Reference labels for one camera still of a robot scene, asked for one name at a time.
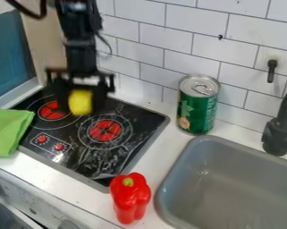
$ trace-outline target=yellow object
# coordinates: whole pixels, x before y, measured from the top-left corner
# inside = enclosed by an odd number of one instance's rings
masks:
[[[68,98],[69,108],[74,115],[88,115],[92,113],[93,93],[87,90],[73,90]]]

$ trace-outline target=sink basin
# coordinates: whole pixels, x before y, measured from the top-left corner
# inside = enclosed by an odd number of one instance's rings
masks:
[[[175,228],[287,229],[287,161],[195,138],[158,188],[155,207]]]

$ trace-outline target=pepper stem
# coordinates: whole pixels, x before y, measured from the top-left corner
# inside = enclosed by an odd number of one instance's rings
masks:
[[[130,177],[127,177],[122,180],[122,185],[132,187],[133,186],[133,180]]]

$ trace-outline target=stovetop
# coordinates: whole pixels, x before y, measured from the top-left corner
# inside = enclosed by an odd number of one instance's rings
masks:
[[[62,173],[108,192],[117,174],[127,174],[169,123],[169,118],[108,98],[89,115],[65,114],[42,89],[13,109],[35,112],[20,150]]]

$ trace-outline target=countertop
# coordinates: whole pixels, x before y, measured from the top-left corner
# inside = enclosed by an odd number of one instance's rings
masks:
[[[179,131],[176,127],[175,107],[131,100],[126,95],[119,95],[116,97],[134,103],[137,106],[143,106],[169,115],[171,118],[171,122],[132,170],[144,174],[153,194],[155,194],[157,187],[165,178],[185,145],[194,137]],[[17,98],[11,101],[9,105],[16,103],[17,100],[20,99],[21,98]],[[215,128],[209,134],[262,150],[260,142],[261,133],[240,126],[216,120]],[[109,194],[96,191],[31,157],[26,156],[20,151],[16,151],[9,158],[0,158],[0,168],[22,178],[22,180],[33,184],[59,199],[63,199],[74,206],[119,225],[114,216],[112,199]],[[172,228],[157,215],[152,202],[148,205],[146,215],[142,220],[132,225],[120,226],[131,229]]]

